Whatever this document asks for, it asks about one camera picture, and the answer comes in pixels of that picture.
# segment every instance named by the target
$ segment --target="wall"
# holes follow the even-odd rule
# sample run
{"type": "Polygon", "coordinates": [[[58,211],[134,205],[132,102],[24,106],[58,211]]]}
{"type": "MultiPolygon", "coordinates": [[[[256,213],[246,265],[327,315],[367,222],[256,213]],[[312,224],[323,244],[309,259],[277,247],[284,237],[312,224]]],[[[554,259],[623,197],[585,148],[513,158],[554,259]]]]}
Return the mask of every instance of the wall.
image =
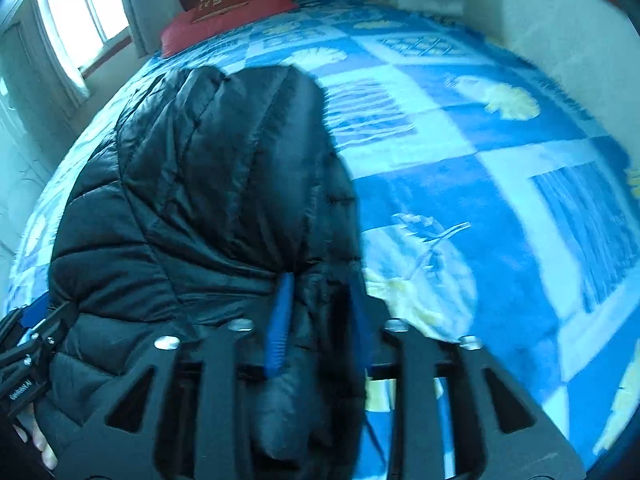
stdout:
{"type": "Polygon", "coordinates": [[[71,127],[82,133],[115,93],[126,83],[145,63],[148,57],[138,58],[136,47],[128,44],[111,59],[99,66],[95,72],[85,79],[91,92],[89,100],[82,105],[71,118],[71,127]]]}

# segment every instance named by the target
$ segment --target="hand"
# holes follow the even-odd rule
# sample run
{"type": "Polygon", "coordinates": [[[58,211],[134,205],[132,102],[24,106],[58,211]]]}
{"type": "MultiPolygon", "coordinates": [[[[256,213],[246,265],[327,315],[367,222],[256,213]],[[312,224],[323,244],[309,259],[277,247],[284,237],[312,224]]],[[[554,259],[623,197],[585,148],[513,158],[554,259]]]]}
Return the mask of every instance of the hand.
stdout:
{"type": "MultiPolygon", "coordinates": [[[[20,423],[31,434],[31,438],[33,439],[35,447],[42,454],[42,463],[45,465],[45,467],[49,470],[55,469],[55,467],[58,465],[58,459],[53,453],[51,446],[47,443],[47,439],[45,438],[44,434],[40,431],[38,423],[36,422],[35,415],[33,414],[32,404],[30,404],[29,407],[18,416],[18,420],[20,420],[20,423]]],[[[14,426],[14,428],[22,441],[27,442],[27,434],[17,426],[14,426]]]]}

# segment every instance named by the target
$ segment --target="bed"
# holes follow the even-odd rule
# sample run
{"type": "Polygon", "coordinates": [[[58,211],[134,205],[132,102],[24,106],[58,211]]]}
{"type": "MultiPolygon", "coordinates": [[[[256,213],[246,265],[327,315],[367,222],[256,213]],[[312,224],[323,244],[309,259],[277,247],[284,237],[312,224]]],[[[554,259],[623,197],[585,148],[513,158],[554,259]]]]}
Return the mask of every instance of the bed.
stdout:
{"type": "MultiPolygon", "coordinates": [[[[612,446],[640,395],[640,208],[628,155],[527,61],[462,25],[366,0],[301,0],[149,59],[47,184],[5,311],[46,293],[66,199],[125,104],[172,68],[205,64],[295,64],[315,76],[360,199],[369,293],[429,336],[482,338],[587,468],[612,446]]],[[[393,391],[369,384],[356,478],[385,478],[393,391]]]]}

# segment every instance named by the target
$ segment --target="window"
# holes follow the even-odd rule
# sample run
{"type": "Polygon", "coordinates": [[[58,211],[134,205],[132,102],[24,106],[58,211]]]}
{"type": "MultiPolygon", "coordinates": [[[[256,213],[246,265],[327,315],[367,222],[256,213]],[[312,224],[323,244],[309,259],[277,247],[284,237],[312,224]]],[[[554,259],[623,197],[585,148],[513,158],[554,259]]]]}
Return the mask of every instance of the window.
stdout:
{"type": "Polygon", "coordinates": [[[121,0],[49,0],[66,52],[81,68],[121,39],[129,26],[121,0]]]}

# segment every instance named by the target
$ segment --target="window frame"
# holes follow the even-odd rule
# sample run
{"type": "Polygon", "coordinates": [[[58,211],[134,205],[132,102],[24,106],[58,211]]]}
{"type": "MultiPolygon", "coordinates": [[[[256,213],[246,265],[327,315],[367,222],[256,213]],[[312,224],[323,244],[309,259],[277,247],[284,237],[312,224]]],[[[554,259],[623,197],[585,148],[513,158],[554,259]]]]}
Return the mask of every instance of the window frame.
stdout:
{"type": "Polygon", "coordinates": [[[128,44],[132,43],[129,27],[123,28],[118,34],[116,34],[110,40],[107,40],[107,35],[104,33],[98,14],[95,12],[94,3],[92,0],[84,0],[92,22],[94,23],[95,30],[102,41],[102,48],[93,56],[89,61],[78,67],[81,75],[88,77],[91,75],[100,65],[102,65],[108,59],[115,56],[119,51],[125,48],[128,44]]]}

